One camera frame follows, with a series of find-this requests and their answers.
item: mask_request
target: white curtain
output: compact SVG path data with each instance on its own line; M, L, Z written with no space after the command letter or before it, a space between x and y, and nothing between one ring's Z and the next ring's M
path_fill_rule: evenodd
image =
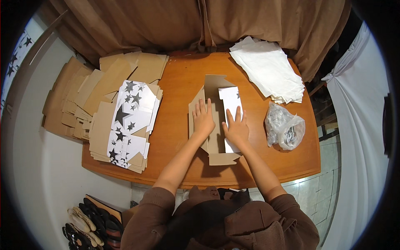
M388 167L382 138L388 81L381 53L365 23L322 80L332 97L342 146L338 203L322 249L344 250L355 244L373 215Z

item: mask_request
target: tile floor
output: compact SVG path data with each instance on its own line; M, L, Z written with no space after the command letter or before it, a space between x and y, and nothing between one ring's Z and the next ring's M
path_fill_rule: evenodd
M322 136L321 127L318 127L318 134L320 137ZM335 136L320 142L320 153L321 172L319 174L282 183L286 192L294 196L303 212L316 225L320 234L319 247L325 241L336 209L341 175L340 137ZM132 183L132 200L139 202L150 187L149 185ZM175 208L186 198L187 195L184 191L178 190ZM264 201L258 188L250 188L249 192L252 200Z

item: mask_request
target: brown curtain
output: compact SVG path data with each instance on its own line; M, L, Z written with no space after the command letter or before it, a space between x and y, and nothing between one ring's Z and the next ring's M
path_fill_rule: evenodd
M247 35L293 50L303 81L312 80L339 38L349 0L46 0L39 14L94 65L115 50L215 51Z

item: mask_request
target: hand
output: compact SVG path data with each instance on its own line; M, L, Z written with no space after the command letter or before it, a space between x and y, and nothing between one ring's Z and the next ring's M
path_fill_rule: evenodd
M226 117L228 119L229 129L226 123L222 122L222 128L224 129L225 137L240 149L242 145L248 142L249 137L249 127L246 124L246 111L243 111L242 120L240 120L240 106L238 106L236 109L235 120L233 120L229 109L226 110Z
M196 110L193 111L194 133L203 141L211 134L215 128L215 122L212 119L211 99L207 100L207 111L204 100L200 99L196 103Z

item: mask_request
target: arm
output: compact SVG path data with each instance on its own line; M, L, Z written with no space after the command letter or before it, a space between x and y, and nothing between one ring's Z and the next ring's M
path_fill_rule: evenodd
M244 155L250 171L256 181L257 187L266 202L275 197L286 194L274 172L268 167L264 160L257 154L248 141L249 128L246 125L246 111L243 111L243 118L240 120L240 107L236 109L235 121L229 109L226 110L229 129L225 122L222 123L225 137L233 143Z
M173 195L176 194L178 186L185 177L194 154L215 128L215 123L212 119L210 98L207 101L207 110L204 100L200 99L199 103L196 103L196 111L193 111L192 115L194 133L178 154L162 170L156 183L153 185L153 187L165 188Z

